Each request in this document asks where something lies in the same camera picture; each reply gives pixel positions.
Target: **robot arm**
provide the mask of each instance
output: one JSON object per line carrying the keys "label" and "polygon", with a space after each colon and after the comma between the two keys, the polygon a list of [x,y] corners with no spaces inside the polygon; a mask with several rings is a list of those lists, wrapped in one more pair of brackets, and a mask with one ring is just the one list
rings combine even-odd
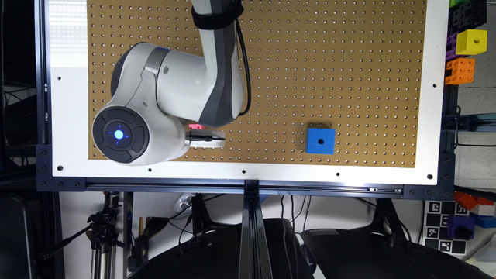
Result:
{"label": "robot arm", "polygon": [[[219,14],[233,0],[194,0],[198,14]],[[186,121],[220,127],[233,121],[243,103],[234,22],[200,30],[205,57],[138,43],[118,61],[112,100],[93,122],[97,148],[129,165],[173,160],[189,147],[222,147],[224,133],[191,130]],[[210,141],[193,141],[201,138]]]}

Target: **white frame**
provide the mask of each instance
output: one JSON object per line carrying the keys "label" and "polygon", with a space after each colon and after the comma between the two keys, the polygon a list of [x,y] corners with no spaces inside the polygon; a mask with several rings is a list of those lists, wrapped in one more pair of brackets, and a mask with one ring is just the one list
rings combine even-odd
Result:
{"label": "white frame", "polygon": [[406,167],[319,166],[301,164],[162,162],[125,166],[110,160],[88,159],[88,43],[86,36],[64,45],[60,35],[87,32],[86,1],[49,0],[50,91],[52,108],[53,175],[65,177],[146,177],[258,179],[272,181],[339,182],[352,185],[437,183],[439,134],[443,105],[448,0],[428,0],[418,114],[416,163]]}

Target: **metal bracket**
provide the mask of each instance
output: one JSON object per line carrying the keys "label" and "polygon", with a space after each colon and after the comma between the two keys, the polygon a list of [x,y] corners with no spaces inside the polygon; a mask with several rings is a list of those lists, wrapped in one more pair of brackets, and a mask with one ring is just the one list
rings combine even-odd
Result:
{"label": "metal bracket", "polygon": [[452,201],[455,194],[455,154],[440,153],[437,185],[405,185],[404,199]]}
{"label": "metal bracket", "polygon": [[245,181],[239,279],[272,279],[258,181]]}
{"label": "metal bracket", "polygon": [[84,177],[54,177],[52,175],[52,145],[36,146],[36,190],[85,191]]}

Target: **pegboard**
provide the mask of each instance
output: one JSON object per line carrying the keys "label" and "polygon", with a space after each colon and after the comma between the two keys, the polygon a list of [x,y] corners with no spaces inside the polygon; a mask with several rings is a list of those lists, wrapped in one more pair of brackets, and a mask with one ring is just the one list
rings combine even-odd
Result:
{"label": "pegboard", "polygon": [[[222,127],[224,148],[177,160],[415,167],[426,1],[243,7],[250,113]],[[191,3],[88,1],[89,129],[115,62],[138,42],[202,55]],[[305,153],[310,127],[336,130],[334,155]],[[89,159],[105,159],[88,136]]]}

